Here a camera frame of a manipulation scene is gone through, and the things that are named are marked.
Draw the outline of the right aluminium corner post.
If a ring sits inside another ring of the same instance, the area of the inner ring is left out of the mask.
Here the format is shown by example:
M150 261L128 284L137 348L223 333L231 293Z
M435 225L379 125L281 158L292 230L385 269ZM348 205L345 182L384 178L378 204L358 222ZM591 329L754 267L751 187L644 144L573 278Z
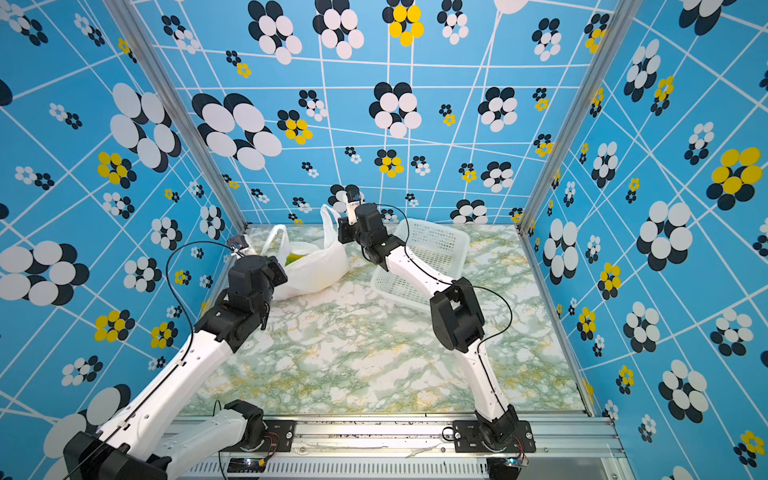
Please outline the right aluminium corner post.
M545 162L524 208L520 224L521 235L527 232L536 219L550 189L550 183L566 158L568 148L586 118L588 106L602 85L642 3L642 0L622 0L617 3L617 8L611 15L607 38L602 41L602 45L587 69L583 82L565 116L562 128L555 138L553 152Z

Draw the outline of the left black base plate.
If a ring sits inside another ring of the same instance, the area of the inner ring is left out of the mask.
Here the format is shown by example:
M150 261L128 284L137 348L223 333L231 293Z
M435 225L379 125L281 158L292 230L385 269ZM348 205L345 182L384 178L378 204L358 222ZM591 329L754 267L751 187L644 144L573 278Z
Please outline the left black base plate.
M246 438L241 442L223 449L226 453L284 453L290 452L296 438L297 422L267 418L257 441Z

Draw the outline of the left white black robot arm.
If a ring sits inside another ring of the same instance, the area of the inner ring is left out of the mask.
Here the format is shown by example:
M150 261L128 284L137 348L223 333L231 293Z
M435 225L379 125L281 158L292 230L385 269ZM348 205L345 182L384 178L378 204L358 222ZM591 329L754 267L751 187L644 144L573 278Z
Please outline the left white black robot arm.
M274 290L286 283L287 275L276 257L247 255L232 265L228 281L160 376L96 433L79 432L66 444L65 478L178 479L223 449L270 446L262 409L242 400L225 404L169 440L163 438L205 380L252 333L265 329Z

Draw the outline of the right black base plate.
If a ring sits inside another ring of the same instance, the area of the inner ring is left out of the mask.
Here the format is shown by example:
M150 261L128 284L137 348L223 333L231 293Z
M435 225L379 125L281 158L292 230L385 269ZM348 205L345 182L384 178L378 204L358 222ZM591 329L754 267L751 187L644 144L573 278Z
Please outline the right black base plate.
M503 420L498 425L478 420L456 420L451 428L457 453L518 455L535 453L537 450L531 425L524 420L513 424Z

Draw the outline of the white plastic basket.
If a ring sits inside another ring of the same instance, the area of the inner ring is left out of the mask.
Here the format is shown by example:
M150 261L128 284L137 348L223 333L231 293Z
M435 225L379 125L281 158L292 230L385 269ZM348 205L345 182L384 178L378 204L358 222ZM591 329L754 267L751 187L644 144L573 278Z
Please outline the white plastic basket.
M470 237L462 230L424 220L401 220L394 230L395 236L407 241L412 253L423 263L453 279L462 276L469 251ZM371 287L385 300L429 312L429 298L406 280L377 267Z

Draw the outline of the aluminium front rail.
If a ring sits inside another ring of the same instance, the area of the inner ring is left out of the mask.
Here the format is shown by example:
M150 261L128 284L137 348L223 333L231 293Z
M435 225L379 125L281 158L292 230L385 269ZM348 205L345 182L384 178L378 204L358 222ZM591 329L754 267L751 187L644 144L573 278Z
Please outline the aluminium front rail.
M258 447L240 417L179 417L151 448L171 479L632 479L614 425L579 412L525 412L490 450L469 414L267 416Z

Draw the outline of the left aluminium corner post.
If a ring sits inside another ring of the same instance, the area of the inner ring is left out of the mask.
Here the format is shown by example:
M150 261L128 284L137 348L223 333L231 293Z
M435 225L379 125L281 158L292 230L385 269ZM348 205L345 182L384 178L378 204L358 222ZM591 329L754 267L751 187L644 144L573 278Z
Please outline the left aluminium corner post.
M182 141L189 148L203 177L217 196L223 210L229 216L235 231L242 234L247 229L246 219L229 189L224 186L221 172L208 152L185 104L172 84L168 68L152 47L146 29L140 26L138 15L132 10L129 1L104 1L119 30L127 37L130 47L135 51L139 65L160 97L172 121L178 127Z

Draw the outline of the green fruit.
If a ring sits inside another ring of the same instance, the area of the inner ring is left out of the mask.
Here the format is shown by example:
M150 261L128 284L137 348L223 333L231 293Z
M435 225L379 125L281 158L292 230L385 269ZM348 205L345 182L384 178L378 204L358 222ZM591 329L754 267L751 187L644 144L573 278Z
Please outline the green fruit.
M291 251L288 253L286 257L285 265L290 265L292 263L295 263L296 261L299 261L311 254L313 254L313 251L309 251L309 250Z

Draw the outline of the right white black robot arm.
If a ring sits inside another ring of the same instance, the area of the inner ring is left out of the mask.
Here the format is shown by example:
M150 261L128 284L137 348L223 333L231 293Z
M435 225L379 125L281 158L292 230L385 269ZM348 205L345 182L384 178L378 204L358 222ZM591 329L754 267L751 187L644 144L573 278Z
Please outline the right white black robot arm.
M420 260L405 240L387 231L376 204L351 201L346 210L347 216L338 221L339 241L356 242L370 263L428 297L433 332L444 348L457 355L473 394L484 442L492 450L507 447L519 417L488 357L477 288L465 278L452 279Z

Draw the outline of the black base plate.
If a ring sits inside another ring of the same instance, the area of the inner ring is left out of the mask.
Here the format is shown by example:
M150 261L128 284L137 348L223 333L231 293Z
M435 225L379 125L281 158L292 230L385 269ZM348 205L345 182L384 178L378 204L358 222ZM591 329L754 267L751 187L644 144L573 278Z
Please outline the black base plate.
M284 453L290 452L296 438L297 422L267 418L257 441L246 438L241 442L223 449L226 453Z
M513 424L503 420L498 425L478 420L456 420L451 428L457 453L518 455L535 453L537 450L531 425L524 420Z

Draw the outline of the white plastic bag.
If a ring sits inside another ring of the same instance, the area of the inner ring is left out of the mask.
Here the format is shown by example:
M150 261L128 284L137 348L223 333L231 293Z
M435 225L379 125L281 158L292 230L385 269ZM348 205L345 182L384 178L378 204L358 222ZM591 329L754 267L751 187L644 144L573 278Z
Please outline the white plastic bag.
M274 301L314 294L341 280L349 270L349 260L343 244L338 241L337 221L340 214L331 207L321 207L323 244L321 247L307 242L292 242L285 225L272 228L262 247L265 255L272 242L281 234L277 259L287 274L287 282L274 290ZM289 252L309 250L313 254L285 265Z

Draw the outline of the aluminium corner post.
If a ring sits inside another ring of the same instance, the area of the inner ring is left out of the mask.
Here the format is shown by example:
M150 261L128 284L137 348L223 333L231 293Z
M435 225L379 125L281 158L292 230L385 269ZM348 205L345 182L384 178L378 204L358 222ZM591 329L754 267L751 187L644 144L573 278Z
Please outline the aluminium corner post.
M642 3L642 0L622 0L617 3L617 8L611 15L607 38L602 41L602 45L587 69L583 82L565 116L562 128L555 138L553 152L545 162L524 208L520 224L521 235L527 232L536 219L550 189L550 183L566 158L568 148L586 118L588 106L602 85Z
M127 37L130 47L135 51L139 65L160 97L172 121L178 127L182 141L189 148L203 177L217 196L223 210L229 216L235 231L242 234L247 229L246 219L229 189L224 186L221 172L208 152L185 104L172 84L168 68L152 47L146 29L140 26L138 15L132 10L129 1L104 1L119 30Z

